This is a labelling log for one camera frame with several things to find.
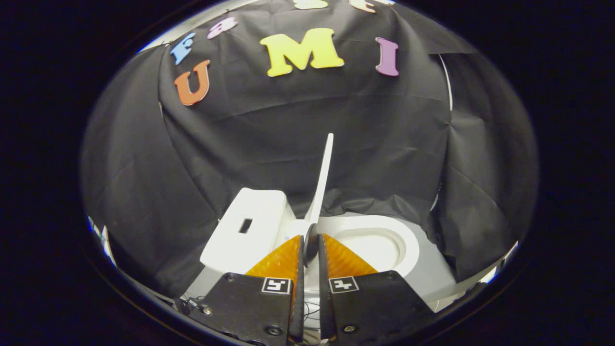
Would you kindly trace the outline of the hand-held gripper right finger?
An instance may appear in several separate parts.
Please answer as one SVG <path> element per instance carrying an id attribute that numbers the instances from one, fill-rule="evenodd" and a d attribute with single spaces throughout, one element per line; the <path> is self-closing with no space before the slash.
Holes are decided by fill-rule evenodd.
<path id="1" fill-rule="evenodd" d="M 320 335 L 330 344 L 386 344 L 419 333 L 435 312 L 395 270 L 377 272 L 319 236 Z"/>

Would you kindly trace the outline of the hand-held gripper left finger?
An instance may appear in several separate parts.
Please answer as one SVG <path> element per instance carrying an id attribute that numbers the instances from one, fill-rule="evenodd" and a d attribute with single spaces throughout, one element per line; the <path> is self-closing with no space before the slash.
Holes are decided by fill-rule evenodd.
<path id="1" fill-rule="evenodd" d="M 305 239 L 297 235 L 246 274 L 225 273 L 187 300 L 187 317 L 246 344 L 303 341 Z"/>

